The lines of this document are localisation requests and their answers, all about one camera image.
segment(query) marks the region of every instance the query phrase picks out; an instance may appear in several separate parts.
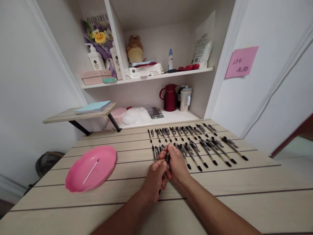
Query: thermos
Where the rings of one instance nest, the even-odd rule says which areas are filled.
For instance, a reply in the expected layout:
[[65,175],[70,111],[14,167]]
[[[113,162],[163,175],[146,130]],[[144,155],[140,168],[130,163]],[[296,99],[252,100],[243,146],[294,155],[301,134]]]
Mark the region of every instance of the thermos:
[[192,89],[188,86],[185,86],[184,89],[180,92],[180,111],[187,112],[190,105]]
[[[173,112],[176,110],[176,90],[177,85],[168,84],[160,90],[160,99],[164,100],[164,111]],[[162,91],[165,89],[164,98],[161,97]]]

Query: notepad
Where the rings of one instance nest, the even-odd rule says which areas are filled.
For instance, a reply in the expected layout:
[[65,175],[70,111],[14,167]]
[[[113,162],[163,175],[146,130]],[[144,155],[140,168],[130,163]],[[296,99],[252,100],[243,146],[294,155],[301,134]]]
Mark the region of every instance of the notepad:
[[96,113],[102,112],[106,107],[109,106],[111,101],[102,101],[88,104],[75,111],[75,114],[85,114],[85,113]]

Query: sticky note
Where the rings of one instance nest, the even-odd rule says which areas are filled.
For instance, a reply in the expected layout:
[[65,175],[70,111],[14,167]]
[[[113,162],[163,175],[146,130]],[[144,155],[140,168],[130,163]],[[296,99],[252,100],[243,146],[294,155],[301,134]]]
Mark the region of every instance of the sticky note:
[[228,65],[225,79],[250,74],[258,46],[234,50]]

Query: floor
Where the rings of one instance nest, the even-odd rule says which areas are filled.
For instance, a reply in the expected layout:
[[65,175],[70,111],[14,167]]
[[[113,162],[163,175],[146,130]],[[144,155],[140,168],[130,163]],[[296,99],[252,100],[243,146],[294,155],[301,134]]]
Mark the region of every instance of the floor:
[[313,182],[313,142],[297,136],[274,158],[295,174]]

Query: shelving unit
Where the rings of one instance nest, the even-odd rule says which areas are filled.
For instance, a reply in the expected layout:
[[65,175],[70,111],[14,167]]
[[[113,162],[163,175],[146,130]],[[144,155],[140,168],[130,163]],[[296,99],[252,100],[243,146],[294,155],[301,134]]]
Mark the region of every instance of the shelving unit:
[[[74,89],[82,90],[79,93],[87,103],[111,100],[117,103],[116,107],[149,104],[163,108],[159,92],[166,84],[176,84],[177,90],[180,85],[189,85],[193,90],[188,112],[164,112],[166,117],[155,119],[153,123],[204,118],[235,0],[160,0],[157,4],[162,7],[156,7],[152,0],[36,1],[77,82]],[[94,9],[94,15],[86,14],[86,9]],[[86,15],[95,16],[94,19],[98,15],[108,18],[123,80],[86,86],[80,78],[81,73],[92,70],[89,49],[81,34],[80,20]],[[214,27],[210,27],[209,37],[213,45],[207,68],[127,79],[126,46],[130,35],[140,36],[143,58],[155,59],[163,68],[167,68],[172,48],[173,67],[178,68],[191,63],[196,29],[211,15]]]
[[214,67],[210,67],[210,68],[200,69],[200,70],[182,71],[182,72],[176,72],[176,73],[163,73],[160,75],[154,75],[154,76],[150,76],[150,77],[119,80],[119,81],[111,82],[111,83],[99,83],[99,84],[94,84],[94,85],[83,85],[82,89],[102,87],[102,86],[113,86],[113,85],[119,85],[119,84],[125,84],[125,83],[132,83],[132,82],[140,82],[140,81],[147,81],[147,80],[160,79],[160,78],[182,76],[182,75],[187,75],[187,74],[210,72],[210,71],[213,71],[213,69],[214,69]]

